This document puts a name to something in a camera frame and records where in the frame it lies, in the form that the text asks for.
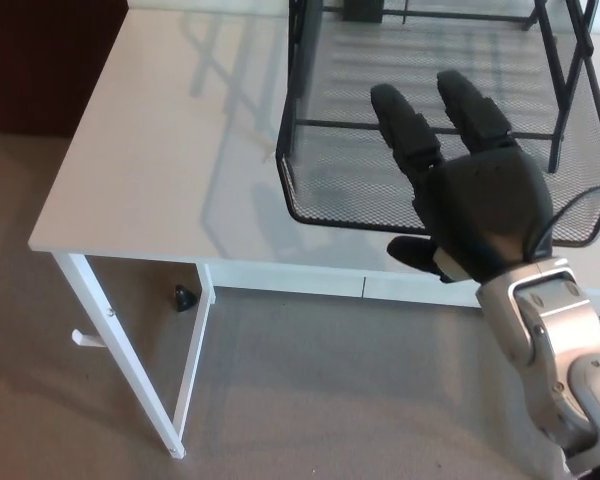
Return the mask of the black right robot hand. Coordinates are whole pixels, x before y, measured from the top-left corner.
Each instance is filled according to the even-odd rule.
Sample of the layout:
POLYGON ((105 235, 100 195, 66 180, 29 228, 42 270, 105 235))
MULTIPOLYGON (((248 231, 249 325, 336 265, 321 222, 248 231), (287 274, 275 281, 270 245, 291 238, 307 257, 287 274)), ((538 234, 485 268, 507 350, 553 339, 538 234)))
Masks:
POLYGON ((494 101, 458 71, 438 73, 437 88, 468 150, 452 160, 394 86, 370 90, 380 133, 413 187, 412 205, 425 228, 422 238, 392 239, 388 254, 444 283, 486 283, 551 256, 551 239, 542 230, 553 204, 537 161, 519 146, 494 101))

